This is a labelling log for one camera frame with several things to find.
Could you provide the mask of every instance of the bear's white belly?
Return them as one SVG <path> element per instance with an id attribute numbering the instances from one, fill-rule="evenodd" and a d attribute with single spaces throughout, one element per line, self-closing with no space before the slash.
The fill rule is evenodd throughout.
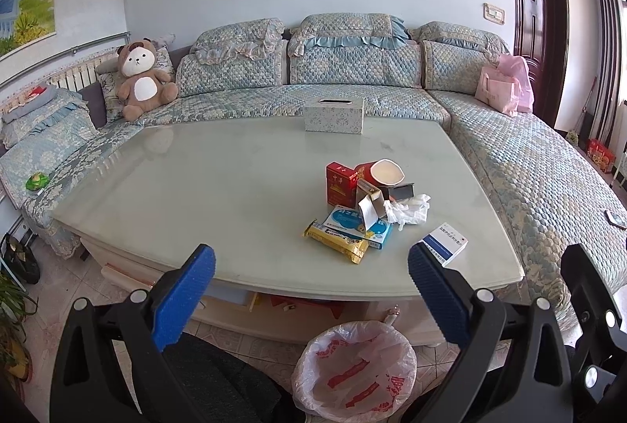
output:
<path id="1" fill-rule="evenodd" d="M 134 92 L 138 101 L 146 101 L 157 93 L 157 84 L 152 78 L 142 76 L 135 82 Z"/>

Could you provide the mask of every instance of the door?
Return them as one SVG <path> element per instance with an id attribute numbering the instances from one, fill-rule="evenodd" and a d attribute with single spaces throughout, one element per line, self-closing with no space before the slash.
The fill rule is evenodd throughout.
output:
<path id="1" fill-rule="evenodd" d="M 534 114 L 550 126 L 562 98 L 567 42 L 567 0 L 516 0 L 514 54 L 527 60 Z"/>

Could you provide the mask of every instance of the pink paper bag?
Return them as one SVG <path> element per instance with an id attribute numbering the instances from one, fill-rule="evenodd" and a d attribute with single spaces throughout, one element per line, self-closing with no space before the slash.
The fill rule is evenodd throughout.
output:
<path id="1" fill-rule="evenodd" d="M 475 98 L 502 114 L 515 117 L 520 98 L 520 82 L 493 67 L 484 66 Z"/>
<path id="2" fill-rule="evenodd" d="M 520 82 L 520 99 L 518 100 L 518 111 L 525 114 L 534 112 L 534 89 L 529 81 L 529 66 L 522 56 L 512 56 L 503 53 L 498 58 L 497 70 L 505 76 L 518 78 Z"/>

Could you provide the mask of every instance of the crumpled tissue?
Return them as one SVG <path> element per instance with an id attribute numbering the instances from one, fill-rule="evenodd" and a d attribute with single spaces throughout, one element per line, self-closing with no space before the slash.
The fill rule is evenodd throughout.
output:
<path id="1" fill-rule="evenodd" d="M 428 194 L 419 194 L 418 196 L 395 202 L 386 200 L 383 202 L 383 205 L 386 208 L 388 222 L 398 223 L 399 231 L 402 230 L 406 223 L 410 225 L 426 223 L 430 199 L 431 197 Z"/>

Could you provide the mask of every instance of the floral tissue box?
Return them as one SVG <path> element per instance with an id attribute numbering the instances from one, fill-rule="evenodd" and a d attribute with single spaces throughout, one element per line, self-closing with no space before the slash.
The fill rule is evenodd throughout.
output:
<path id="1" fill-rule="evenodd" d="M 303 108 L 306 131 L 361 134 L 364 126 L 364 98 L 316 98 Z"/>

